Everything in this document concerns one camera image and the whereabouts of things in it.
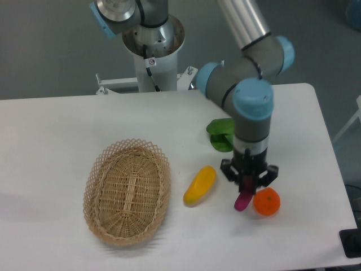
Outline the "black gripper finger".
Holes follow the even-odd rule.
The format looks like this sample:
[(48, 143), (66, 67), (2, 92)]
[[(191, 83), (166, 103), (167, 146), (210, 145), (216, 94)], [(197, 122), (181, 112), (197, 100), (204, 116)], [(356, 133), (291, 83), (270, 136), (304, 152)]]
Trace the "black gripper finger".
[(276, 165), (268, 165), (266, 174), (260, 177), (255, 175), (253, 177), (253, 194), (256, 194), (257, 189), (260, 187), (268, 187), (275, 179), (277, 179), (279, 173), (279, 167)]
[(232, 165), (232, 160), (222, 159), (220, 169), (228, 181), (234, 182), (238, 185), (239, 192), (242, 192), (244, 175), (236, 170), (236, 168)]

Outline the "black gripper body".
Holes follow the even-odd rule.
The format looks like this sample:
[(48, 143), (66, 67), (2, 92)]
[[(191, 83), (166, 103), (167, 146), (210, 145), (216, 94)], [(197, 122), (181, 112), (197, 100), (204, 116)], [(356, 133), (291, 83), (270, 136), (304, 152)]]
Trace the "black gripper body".
[(230, 181), (239, 185), (241, 177), (251, 176), (257, 182), (257, 186), (261, 186), (262, 181), (259, 175), (267, 171), (266, 156), (267, 149), (258, 155), (248, 155), (234, 150), (233, 158), (231, 159), (231, 166), (234, 170), (231, 172)]

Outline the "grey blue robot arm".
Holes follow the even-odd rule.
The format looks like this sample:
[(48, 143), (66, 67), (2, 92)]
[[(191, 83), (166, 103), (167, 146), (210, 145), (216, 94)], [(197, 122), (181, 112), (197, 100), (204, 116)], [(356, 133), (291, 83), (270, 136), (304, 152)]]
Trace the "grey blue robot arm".
[[(218, 4), (242, 56), (229, 66), (204, 65), (196, 87), (233, 118), (234, 155), (221, 162), (221, 170), (241, 193), (254, 195), (278, 176), (277, 166), (266, 162), (274, 108), (267, 77), (289, 68), (295, 53), (287, 38), (271, 34), (255, 1)], [(139, 91), (175, 90), (177, 52), (185, 35), (167, 1), (92, 1), (90, 10), (103, 33), (121, 35), (133, 54)]]

